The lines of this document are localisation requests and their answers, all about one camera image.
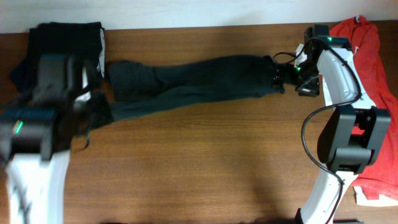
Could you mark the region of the dark green t-shirt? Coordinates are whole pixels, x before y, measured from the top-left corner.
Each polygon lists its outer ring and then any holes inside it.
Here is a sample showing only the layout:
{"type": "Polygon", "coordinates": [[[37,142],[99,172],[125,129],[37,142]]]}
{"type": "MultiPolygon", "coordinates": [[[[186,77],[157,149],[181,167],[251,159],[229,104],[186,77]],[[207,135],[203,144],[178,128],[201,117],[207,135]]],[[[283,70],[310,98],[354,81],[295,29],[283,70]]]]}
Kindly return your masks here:
{"type": "Polygon", "coordinates": [[[177,66],[119,61],[108,68],[116,120],[197,103],[261,98],[282,91],[269,56],[232,55],[177,66]]]}

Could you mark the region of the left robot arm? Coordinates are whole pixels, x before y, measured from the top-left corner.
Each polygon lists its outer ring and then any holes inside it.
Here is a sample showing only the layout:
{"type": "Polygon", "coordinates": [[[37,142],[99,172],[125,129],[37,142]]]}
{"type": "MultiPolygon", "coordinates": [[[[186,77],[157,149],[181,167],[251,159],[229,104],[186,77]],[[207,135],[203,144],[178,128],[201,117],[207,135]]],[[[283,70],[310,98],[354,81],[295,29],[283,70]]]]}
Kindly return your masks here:
{"type": "Polygon", "coordinates": [[[89,138],[107,122],[92,96],[101,79],[89,61],[49,55],[39,60],[35,87],[1,114],[1,165],[11,223],[63,223],[65,178],[74,137],[89,138]]]}

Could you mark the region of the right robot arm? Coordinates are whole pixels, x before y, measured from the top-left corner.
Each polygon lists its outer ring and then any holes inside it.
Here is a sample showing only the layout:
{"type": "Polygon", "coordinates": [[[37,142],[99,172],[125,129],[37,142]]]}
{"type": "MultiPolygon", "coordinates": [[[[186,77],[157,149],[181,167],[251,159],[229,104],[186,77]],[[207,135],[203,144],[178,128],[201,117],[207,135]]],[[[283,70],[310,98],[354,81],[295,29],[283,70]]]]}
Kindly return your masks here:
{"type": "Polygon", "coordinates": [[[296,90],[302,91],[313,79],[322,77],[331,100],[330,105],[311,112],[301,127],[304,151],[320,172],[305,205],[297,210],[294,223],[333,223],[348,187],[377,160],[391,116],[366,93],[346,38],[307,38],[286,66],[294,75],[315,68],[313,77],[296,84],[296,90]],[[305,128],[316,114],[329,109],[333,113],[318,138],[318,156],[313,157],[305,140],[305,128]]]}

